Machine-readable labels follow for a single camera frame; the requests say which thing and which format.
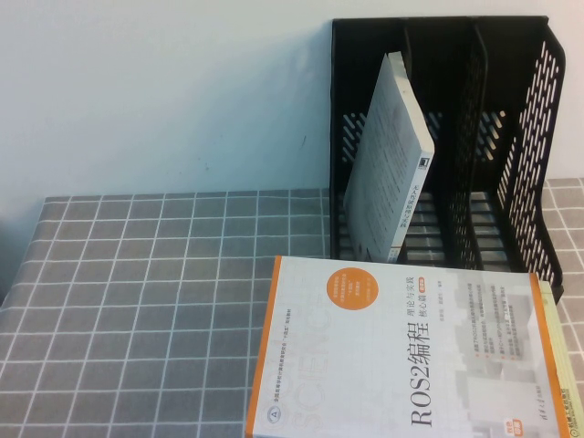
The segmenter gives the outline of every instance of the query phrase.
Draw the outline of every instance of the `wall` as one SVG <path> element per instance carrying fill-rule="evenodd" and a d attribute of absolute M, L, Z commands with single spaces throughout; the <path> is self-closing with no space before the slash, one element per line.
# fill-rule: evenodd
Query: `wall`
<path fill-rule="evenodd" d="M 577 0 L 0 2 L 0 287 L 47 195 L 327 185 L 329 20 L 467 14 L 551 16 L 548 174 L 584 174 Z"/>

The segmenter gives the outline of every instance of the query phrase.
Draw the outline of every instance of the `slotted side panel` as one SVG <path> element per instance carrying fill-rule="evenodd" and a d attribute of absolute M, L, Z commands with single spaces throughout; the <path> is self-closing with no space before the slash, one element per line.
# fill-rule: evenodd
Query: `slotted side panel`
<path fill-rule="evenodd" d="M 479 118 L 483 111 L 486 81 L 486 51 L 478 33 L 474 32 L 470 57 L 466 67 L 463 101 L 456 122 L 454 156 L 449 157 L 454 172 L 454 186 L 443 196 L 446 200 L 454 234 L 454 256 L 459 267 L 481 268 L 480 254 L 473 230 L 470 211 L 470 190 L 475 163 L 475 145 Z"/>
<path fill-rule="evenodd" d="M 561 284 L 561 268 L 543 222 L 540 198 L 564 66 L 563 51 L 548 29 L 497 190 L 524 268 L 538 272 L 552 286 Z"/>
<path fill-rule="evenodd" d="M 501 149 L 502 131 L 507 115 L 504 111 L 483 112 L 479 123 L 476 158 L 491 162 Z"/>

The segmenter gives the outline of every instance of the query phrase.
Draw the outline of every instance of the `white book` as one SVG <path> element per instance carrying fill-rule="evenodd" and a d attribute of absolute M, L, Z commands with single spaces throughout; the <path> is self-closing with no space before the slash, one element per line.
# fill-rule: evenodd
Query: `white book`
<path fill-rule="evenodd" d="M 390 53 L 381 62 L 345 193 L 357 259 L 397 260 L 433 154 L 434 143 L 402 54 Z"/>
<path fill-rule="evenodd" d="M 548 291 L 535 274 L 278 257 L 246 436 L 581 436 Z"/>

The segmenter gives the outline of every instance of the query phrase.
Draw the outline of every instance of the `table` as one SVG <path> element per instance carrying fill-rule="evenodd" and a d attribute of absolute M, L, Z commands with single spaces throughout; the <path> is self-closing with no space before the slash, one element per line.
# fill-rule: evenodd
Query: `table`
<path fill-rule="evenodd" d="M 0 309 L 0 436 L 239 437 L 276 255 L 328 190 L 47 198 Z"/>

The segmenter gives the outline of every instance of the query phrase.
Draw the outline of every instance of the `gray tablecloth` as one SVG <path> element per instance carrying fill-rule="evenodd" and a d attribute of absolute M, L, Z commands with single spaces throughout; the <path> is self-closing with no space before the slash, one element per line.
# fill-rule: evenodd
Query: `gray tablecloth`
<path fill-rule="evenodd" d="M 48 198 L 0 310 L 0 436 L 239 437 L 275 255 L 328 191 Z"/>

